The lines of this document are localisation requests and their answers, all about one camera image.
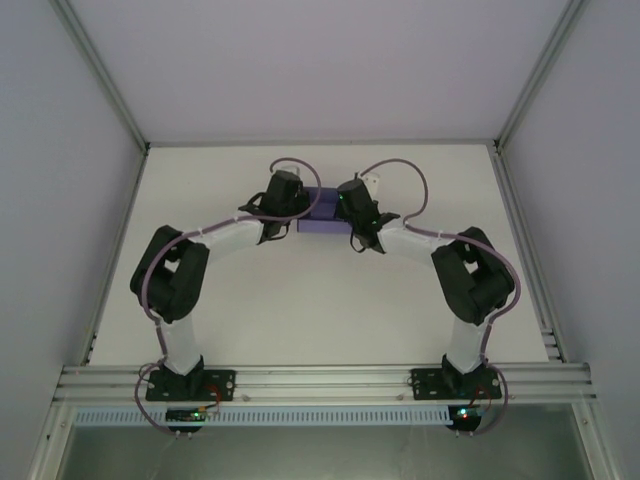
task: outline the white table surface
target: white table surface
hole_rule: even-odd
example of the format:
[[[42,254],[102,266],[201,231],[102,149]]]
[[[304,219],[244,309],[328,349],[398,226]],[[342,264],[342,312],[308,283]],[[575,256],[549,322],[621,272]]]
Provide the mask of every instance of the white table surface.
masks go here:
[[[487,149],[483,145],[284,146],[151,149],[101,320],[91,365],[138,365],[160,349],[129,280],[153,233],[193,230],[230,217],[269,181],[268,165],[311,162],[327,187],[391,157],[414,161],[429,181],[426,212],[412,223],[460,232],[482,228],[522,275]],[[381,211],[406,214],[421,203],[419,178],[385,165]],[[306,185],[310,173],[302,171]],[[496,322],[495,362],[546,362],[523,278],[516,309]],[[351,250],[348,236],[298,234],[211,264],[194,310],[205,361],[218,365],[437,363],[453,315],[435,271],[391,255]]]

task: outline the aluminum rail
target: aluminum rail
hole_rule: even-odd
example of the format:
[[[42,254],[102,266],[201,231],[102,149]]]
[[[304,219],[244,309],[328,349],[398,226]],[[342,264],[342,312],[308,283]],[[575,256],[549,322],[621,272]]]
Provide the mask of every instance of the aluminum rail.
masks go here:
[[[509,383],[510,402],[513,404],[566,404],[596,399],[586,364],[520,363],[498,366]],[[409,371],[416,367],[422,366],[236,367],[233,368],[237,371],[233,405],[466,403],[465,400],[414,401],[408,381]],[[54,394],[53,404],[133,405],[133,389],[138,369],[137,366],[66,367]],[[146,391],[146,385],[143,385],[141,397],[144,397]],[[181,402],[161,405],[191,404]]]

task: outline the enclosure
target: enclosure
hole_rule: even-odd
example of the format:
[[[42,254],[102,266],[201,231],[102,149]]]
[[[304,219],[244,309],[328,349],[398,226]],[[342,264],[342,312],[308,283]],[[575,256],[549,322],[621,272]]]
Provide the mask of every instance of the enclosure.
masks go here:
[[[0,478],[640,474],[637,2],[1,11]],[[521,300],[487,345],[497,428],[457,438],[451,402],[415,399],[454,325],[433,268],[295,222],[207,270],[196,342],[233,401],[192,440],[149,427],[133,392],[160,349],[131,275],[157,228],[233,218],[281,157],[328,189],[410,160],[429,184],[411,225],[481,227],[513,263]],[[411,169],[375,173],[381,210],[417,209]]]

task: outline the black mounting bracket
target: black mounting bracket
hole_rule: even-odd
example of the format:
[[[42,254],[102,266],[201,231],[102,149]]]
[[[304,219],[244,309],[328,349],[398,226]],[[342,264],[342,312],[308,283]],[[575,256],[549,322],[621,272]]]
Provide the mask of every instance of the black mounting bracket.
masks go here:
[[[131,277],[129,288],[142,305],[142,281],[153,259],[169,242],[182,232],[165,225],[156,230],[144,252],[136,271]],[[156,265],[147,291],[151,309],[156,311],[166,323],[186,317],[200,298],[204,273],[209,260],[209,249],[201,243],[182,240],[170,249]],[[166,262],[178,262],[175,271]]]
[[[477,227],[459,235],[492,247]],[[447,305],[463,322],[482,324],[489,313],[505,305],[515,288],[513,277],[499,259],[467,242],[455,240],[439,247],[431,258]],[[467,265],[474,264],[475,270],[469,272]]]
[[[148,402],[231,402],[236,388],[235,370],[210,370],[200,362],[186,375],[166,366],[151,372],[145,399]]]
[[[290,217],[304,212],[310,205],[309,192],[304,190],[300,177],[285,170],[276,170],[269,180],[267,191],[256,193],[246,204],[238,207],[238,210],[254,216]],[[287,227],[288,231],[290,223],[265,220],[261,222],[264,227],[258,243],[280,240],[283,236],[277,235],[281,228]]]
[[[411,387],[414,400],[492,400],[502,398],[498,374],[480,365],[467,374],[459,373],[446,359],[439,368],[414,368],[411,370]]]

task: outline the purple cable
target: purple cable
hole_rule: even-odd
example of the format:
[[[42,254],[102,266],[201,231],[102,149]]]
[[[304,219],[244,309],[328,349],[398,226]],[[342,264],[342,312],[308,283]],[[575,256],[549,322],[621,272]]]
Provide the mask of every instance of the purple cable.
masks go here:
[[[487,328],[486,328],[486,330],[484,332],[484,336],[482,337],[482,343],[480,344],[480,360],[481,360],[482,364],[485,365],[487,368],[490,368],[491,370],[496,372],[498,377],[500,377],[500,381],[502,382],[502,385],[504,386],[504,403],[503,403],[502,409],[500,410],[500,413],[496,416],[496,418],[489,425],[487,425],[484,428],[481,428],[480,430],[477,430],[476,432],[472,433],[471,435],[476,436],[476,435],[482,435],[484,433],[488,433],[491,430],[493,430],[496,426],[498,426],[498,424],[502,421],[502,419],[504,418],[505,414],[507,413],[507,407],[509,405],[509,387],[507,386],[507,380],[506,380],[504,374],[502,373],[502,371],[498,367],[496,367],[495,365],[489,363],[489,359],[487,358],[487,355],[486,355],[486,353],[487,353],[487,344],[489,343],[489,337],[491,335],[491,330],[493,328],[493,323],[498,318],[503,316],[504,314],[506,314],[506,313],[510,312],[511,310],[513,310],[513,308],[516,306],[516,304],[520,300],[520,297],[522,295],[522,284],[520,282],[520,277],[518,275],[518,272],[516,272],[516,269],[511,264],[511,262],[509,260],[507,260],[507,258],[504,257],[504,255],[500,254],[495,249],[491,248],[488,245],[485,245],[482,242],[474,240],[473,238],[468,238],[468,237],[465,237],[465,236],[462,236],[462,235],[457,235],[457,234],[454,234],[454,233],[435,232],[433,230],[424,230],[424,229],[417,228],[417,227],[412,227],[411,225],[409,225],[407,223],[407,221],[410,218],[417,217],[422,212],[424,212],[424,210],[427,208],[427,203],[429,201],[429,185],[427,184],[427,179],[424,176],[424,173],[422,172],[422,170],[420,170],[420,168],[415,163],[410,162],[409,160],[405,160],[403,158],[390,158],[388,160],[382,160],[380,162],[374,163],[369,168],[366,168],[365,170],[363,170],[360,173],[360,176],[365,175],[365,174],[369,173],[371,170],[373,170],[374,168],[377,168],[377,167],[379,167],[381,165],[385,165],[387,163],[402,163],[404,165],[410,166],[411,168],[413,168],[418,173],[418,175],[420,176],[420,180],[422,181],[422,187],[424,189],[424,200],[422,202],[422,206],[418,210],[416,210],[415,212],[410,213],[409,215],[406,215],[402,219],[402,222],[404,223],[404,226],[405,226],[405,228],[407,230],[409,230],[411,232],[414,232],[414,233],[419,233],[421,235],[425,235],[427,237],[444,238],[444,239],[447,239],[447,240],[458,240],[458,241],[461,241],[461,242],[465,242],[465,243],[467,243],[469,245],[473,245],[474,247],[477,247],[477,248],[479,248],[481,250],[484,250],[485,252],[493,255],[495,258],[500,260],[500,262],[502,262],[504,264],[506,269],[509,271],[509,274],[513,278],[513,282],[515,284],[515,291],[514,291],[513,298],[511,299],[511,302],[506,307],[504,307],[501,310],[498,310],[498,311],[492,313],[489,316],[489,318],[487,320]]]
[[[147,269],[147,272],[144,275],[144,278],[142,280],[142,289],[140,292],[140,302],[142,303],[142,308],[144,309],[144,312],[147,314],[147,317],[153,320],[153,322],[156,325],[156,335],[158,337],[158,343],[160,344],[160,350],[162,351],[162,358],[158,360],[156,363],[154,363],[153,365],[151,365],[150,367],[148,367],[143,373],[139,375],[140,378],[138,379],[138,382],[136,382],[136,386],[134,389],[134,400],[136,402],[136,405],[138,406],[138,409],[140,410],[142,415],[145,417],[145,419],[153,427],[160,430],[162,433],[175,435],[171,430],[169,430],[166,427],[163,427],[162,425],[158,424],[155,420],[153,420],[153,418],[151,418],[151,416],[144,409],[144,406],[142,405],[142,402],[140,401],[140,397],[139,397],[140,385],[142,384],[142,379],[144,378],[144,376],[150,373],[155,368],[160,368],[164,364],[168,355],[167,343],[164,339],[164,335],[162,334],[162,329],[160,327],[160,325],[162,324],[161,323],[162,318],[159,316],[156,316],[151,310],[151,308],[149,307],[148,295],[149,295],[149,281],[151,280],[151,275],[153,274],[153,271],[155,270],[155,268],[158,266],[158,263],[160,263],[162,258],[167,254],[167,252],[171,250],[173,247],[175,247],[178,243],[182,242],[183,240],[187,240],[189,238],[198,237],[201,235],[205,235],[207,233],[211,233],[215,230],[218,230],[219,228],[226,227],[227,225],[231,225],[236,222],[242,222],[246,220],[290,222],[291,220],[296,220],[298,218],[304,217],[309,212],[311,212],[311,210],[313,210],[315,206],[318,204],[318,202],[320,201],[320,193],[322,191],[322,182],[320,180],[320,175],[318,175],[318,172],[316,171],[315,168],[313,168],[309,163],[305,162],[304,160],[300,160],[298,158],[288,158],[288,157],[279,158],[271,162],[271,165],[269,165],[269,171],[273,172],[273,167],[282,162],[292,162],[292,163],[298,163],[300,165],[304,165],[311,171],[311,173],[315,177],[316,183],[318,186],[318,191],[309,208],[307,208],[302,213],[299,213],[297,215],[292,215],[289,217],[273,217],[269,215],[245,215],[238,218],[229,218],[228,220],[224,220],[214,225],[210,225],[206,228],[203,228],[202,230],[194,230],[192,232],[183,233],[179,237],[176,237],[173,240],[171,240],[169,243],[167,243],[164,247],[160,249],[158,254],[153,258],[153,260],[149,264],[149,268]]]

